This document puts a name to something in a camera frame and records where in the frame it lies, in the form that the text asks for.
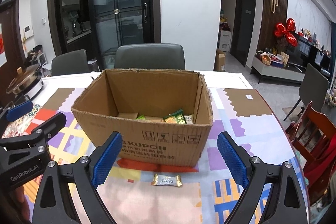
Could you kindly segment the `person's left hand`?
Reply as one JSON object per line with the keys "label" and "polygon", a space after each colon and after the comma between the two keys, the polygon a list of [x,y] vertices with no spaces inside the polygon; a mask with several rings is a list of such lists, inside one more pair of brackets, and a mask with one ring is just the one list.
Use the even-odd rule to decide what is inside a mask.
{"label": "person's left hand", "polygon": [[15,204],[15,209],[18,212],[20,220],[24,223],[31,223],[30,221],[30,207],[25,196],[24,186],[20,186],[10,193],[10,197]]}

